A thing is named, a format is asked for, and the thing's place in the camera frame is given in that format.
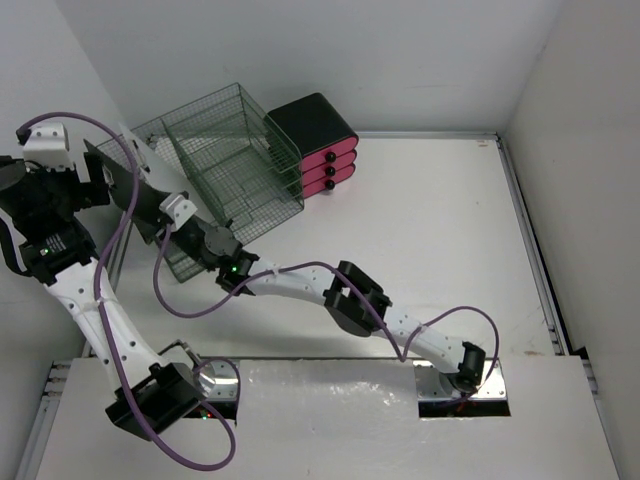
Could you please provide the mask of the white clipboard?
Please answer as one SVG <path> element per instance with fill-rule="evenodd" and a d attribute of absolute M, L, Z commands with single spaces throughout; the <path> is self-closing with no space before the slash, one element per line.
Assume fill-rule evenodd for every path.
<path fill-rule="evenodd" d="M 137 137 L 124 124 L 119 123 L 120 131 L 136 158 L 143 179 L 151 187 L 169 193 L 188 192 L 188 180 L 155 153 L 142 139 Z"/>

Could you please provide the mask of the pink top drawer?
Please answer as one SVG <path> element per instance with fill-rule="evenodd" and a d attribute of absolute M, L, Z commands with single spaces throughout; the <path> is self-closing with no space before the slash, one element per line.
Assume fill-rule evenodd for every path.
<path fill-rule="evenodd" d="M 338 157 L 353 151 L 358 145 L 359 138 L 351 136 L 320 150 L 305 154 L 300 162 L 300 171 L 305 173 L 325 163 L 333 163 Z"/>

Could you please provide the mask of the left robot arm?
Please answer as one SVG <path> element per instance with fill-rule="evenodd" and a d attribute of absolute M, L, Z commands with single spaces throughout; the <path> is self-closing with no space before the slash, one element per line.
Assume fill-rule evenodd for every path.
<path fill-rule="evenodd" d="M 160 434 L 196 409 L 205 394 L 184 363 L 156 353 L 118 301 L 77 212 L 111 202 L 104 155 L 84 156 L 86 182 L 75 168 L 48 170 L 35 161 L 1 159 L 1 252 L 15 274 L 34 278 L 69 312 L 105 368 L 115 400 L 106 409 L 118 428 L 142 439 L 146 421 Z"/>

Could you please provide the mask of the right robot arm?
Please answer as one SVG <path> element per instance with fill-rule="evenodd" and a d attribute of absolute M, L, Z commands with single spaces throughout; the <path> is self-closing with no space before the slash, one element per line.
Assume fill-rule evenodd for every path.
<path fill-rule="evenodd" d="M 401 361 L 411 354 L 429 361 L 444 383 L 463 397 L 473 395 L 482 383 L 485 350 L 434 328 L 446 316 L 458 312 L 458 307 L 424 322 L 394 305 L 384 289 L 352 262 L 341 261 L 333 267 L 309 261 L 280 267 L 246 251 L 229 229 L 204 228 L 194 219 L 179 229 L 165 228 L 160 251 L 170 246 L 205 270 L 217 273 L 215 283 L 226 296 L 205 310 L 205 315 L 241 295 L 308 302 L 324 308 L 350 335 L 386 339 Z"/>

